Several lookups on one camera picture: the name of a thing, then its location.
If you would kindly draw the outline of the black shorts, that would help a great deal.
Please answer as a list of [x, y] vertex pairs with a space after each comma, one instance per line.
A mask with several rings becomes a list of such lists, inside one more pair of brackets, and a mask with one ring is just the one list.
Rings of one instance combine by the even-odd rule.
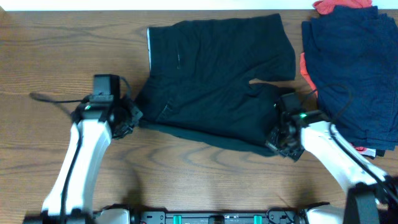
[[295, 78], [279, 14], [149, 27], [150, 74], [136, 97], [140, 126], [269, 157], [276, 103]]

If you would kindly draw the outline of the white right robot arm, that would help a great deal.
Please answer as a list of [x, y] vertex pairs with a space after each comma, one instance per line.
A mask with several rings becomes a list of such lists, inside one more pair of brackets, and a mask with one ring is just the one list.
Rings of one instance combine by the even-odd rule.
[[313, 154], [346, 194], [344, 208], [316, 203], [291, 223], [397, 223], [397, 177], [365, 159], [323, 112], [305, 111], [296, 94], [281, 96], [275, 107], [279, 122], [266, 146], [294, 161]]

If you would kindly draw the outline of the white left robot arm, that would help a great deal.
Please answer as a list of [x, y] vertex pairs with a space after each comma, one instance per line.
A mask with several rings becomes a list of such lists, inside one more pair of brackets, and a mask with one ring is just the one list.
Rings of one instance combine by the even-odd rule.
[[129, 207], [112, 205], [93, 210], [96, 180], [111, 141], [132, 134], [142, 112], [120, 86], [124, 77], [95, 75], [93, 92], [70, 113], [69, 147], [59, 175], [38, 215], [26, 215], [24, 223], [133, 223]]

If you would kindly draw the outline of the navy blue shorts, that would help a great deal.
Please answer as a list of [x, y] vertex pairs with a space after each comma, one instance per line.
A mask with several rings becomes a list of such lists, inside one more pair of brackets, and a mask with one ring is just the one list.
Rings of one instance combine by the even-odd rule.
[[302, 22], [318, 105], [354, 146], [397, 146], [397, 25], [376, 6], [336, 6]]

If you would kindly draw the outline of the black garment under pile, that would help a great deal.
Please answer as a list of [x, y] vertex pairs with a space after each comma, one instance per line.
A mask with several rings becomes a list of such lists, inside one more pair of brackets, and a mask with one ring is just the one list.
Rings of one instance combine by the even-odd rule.
[[366, 154], [370, 157], [384, 157], [385, 150], [380, 149], [367, 149]]

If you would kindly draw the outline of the orange red garment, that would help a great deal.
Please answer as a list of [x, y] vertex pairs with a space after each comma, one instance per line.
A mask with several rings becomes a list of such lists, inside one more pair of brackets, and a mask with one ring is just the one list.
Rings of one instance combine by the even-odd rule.
[[[312, 4], [312, 6], [320, 15], [327, 15], [332, 13], [336, 6], [361, 9], [365, 7], [371, 7], [372, 5], [373, 2], [371, 0], [321, 0], [316, 1]], [[315, 91], [317, 88], [312, 82], [309, 72], [307, 70], [304, 52], [300, 54], [300, 74], [309, 84], [312, 91]]]

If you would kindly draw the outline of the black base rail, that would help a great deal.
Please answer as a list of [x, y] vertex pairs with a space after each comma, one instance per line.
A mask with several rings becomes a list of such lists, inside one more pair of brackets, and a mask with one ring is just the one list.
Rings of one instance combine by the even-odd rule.
[[168, 211], [166, 208], [114, 204], [94, 212], [96, 223], [130, 224], [306, 224], [305, 212], [274, 207], [267, 210]]

